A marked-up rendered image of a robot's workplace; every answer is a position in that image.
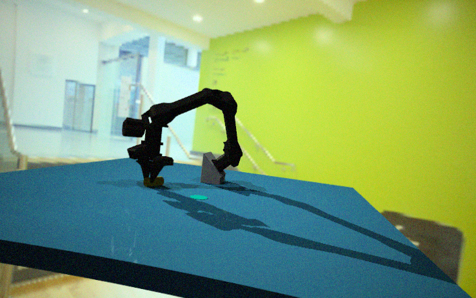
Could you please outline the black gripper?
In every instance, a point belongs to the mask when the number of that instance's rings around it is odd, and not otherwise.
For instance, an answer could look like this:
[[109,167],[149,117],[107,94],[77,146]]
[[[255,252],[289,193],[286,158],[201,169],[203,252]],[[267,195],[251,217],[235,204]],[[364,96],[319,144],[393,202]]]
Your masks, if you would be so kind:
[[144,138],[144,144],[150,144],[151,156],[144,155],[138,158],[138,162],[141,165],[143,171],[143,177],[149,177],[150,182],[154,182],[155,178],[163,168],[163,166],[174,165],[174,159],[168,156],[162,156],[160,154],[160,147],[163,145],[161,139],[147,139]]

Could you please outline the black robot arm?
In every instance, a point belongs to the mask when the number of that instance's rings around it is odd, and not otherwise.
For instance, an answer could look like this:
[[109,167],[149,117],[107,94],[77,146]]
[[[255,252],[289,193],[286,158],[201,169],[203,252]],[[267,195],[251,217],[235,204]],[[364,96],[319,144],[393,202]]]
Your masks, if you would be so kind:
[[[189,112],[195,108],[210,104],[220,110],[224,115],[227,141],[224,143],[224,154],[217,159],[212,159],[219,172],[228,166],[236,167],[243,156],[237,140],[235,115],[237,103],[230,92],[204,88],[196,94],[190,95],[172,103],[160,103],[150,107],[141,117],[132,119],[127,117],[123,122],[122,134],[125,137],[143,137],[147,139],[161,139],[162,127],[168,128],[178,115]],[[149,122],[149,117],[151,123]],[[146,131],[145,131],[146,130]],[[144,155],[151,156],[150,144],[141,141],[141,144],[127,148],[129,158],[138,159]]]

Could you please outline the yellow cylinder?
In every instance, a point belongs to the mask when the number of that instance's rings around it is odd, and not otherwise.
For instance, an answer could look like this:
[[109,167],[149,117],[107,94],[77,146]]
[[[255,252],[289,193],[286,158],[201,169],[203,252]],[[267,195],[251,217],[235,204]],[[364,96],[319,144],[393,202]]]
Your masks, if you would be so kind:
[[158,186],[158,185],[163,185],[164,179],[163,177],[156,177],[154,182],[150,182],[150,177],[145,177],[144,178],[144,185],[145,186]]

